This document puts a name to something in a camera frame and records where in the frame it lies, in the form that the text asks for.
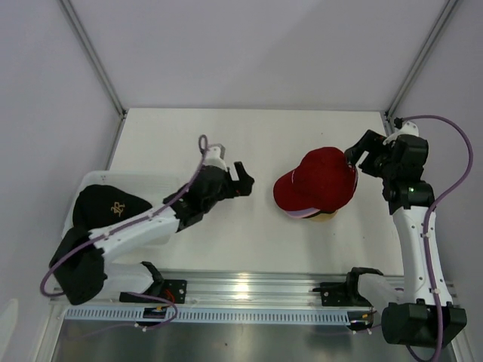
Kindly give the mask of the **red baseball cap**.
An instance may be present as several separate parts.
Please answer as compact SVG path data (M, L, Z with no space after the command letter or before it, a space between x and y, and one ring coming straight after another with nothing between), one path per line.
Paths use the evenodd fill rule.
M341 150L322 147L308 152L292 171L277 179L273 197L287 213L334 213L352 199L358 171Z

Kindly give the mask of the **lavender baseball cap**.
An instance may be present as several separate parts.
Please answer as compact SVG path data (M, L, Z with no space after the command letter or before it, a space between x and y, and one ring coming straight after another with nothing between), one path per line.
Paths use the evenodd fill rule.
M320 214L320 210L316 208L307 208L303 210L294 210L294 211L288 211L285 210L285 213L294 219L307 219L307 218L312 218L314 216L317 216Z

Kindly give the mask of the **black baseball cap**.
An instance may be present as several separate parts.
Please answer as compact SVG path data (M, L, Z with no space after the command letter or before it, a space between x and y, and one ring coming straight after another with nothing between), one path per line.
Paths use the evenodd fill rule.
M98 229L130 219L152 208L148 201L114 186L89 185L75 200L74 227Z

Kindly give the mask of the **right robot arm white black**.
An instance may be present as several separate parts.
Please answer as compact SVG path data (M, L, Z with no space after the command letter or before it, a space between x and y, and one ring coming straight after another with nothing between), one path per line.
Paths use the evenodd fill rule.
M454 305L438 260L435 196L422 179L428 142L414 134L390 138L369 130L344 155L349 165L382 180L404 272L398 292L381 271L354 267L346 276L345 298L354 305L367 302L380 313L389 344L444 348L466 326L467 316Z

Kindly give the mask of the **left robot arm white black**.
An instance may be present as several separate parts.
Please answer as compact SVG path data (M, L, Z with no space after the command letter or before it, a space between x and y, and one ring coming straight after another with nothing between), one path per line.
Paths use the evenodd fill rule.
M121 301L154 302L165 280L147 261L121 264L120 256L156 239L170 238L196 223L221 201L251 194L255 180L243 163L235 162L237 178L229 168L204 164L175 193L153 206L148 201L108 185L90 185L90 213L75 207L67 229L49 262L48 277L71 305L82 305L102 293L118 293Z

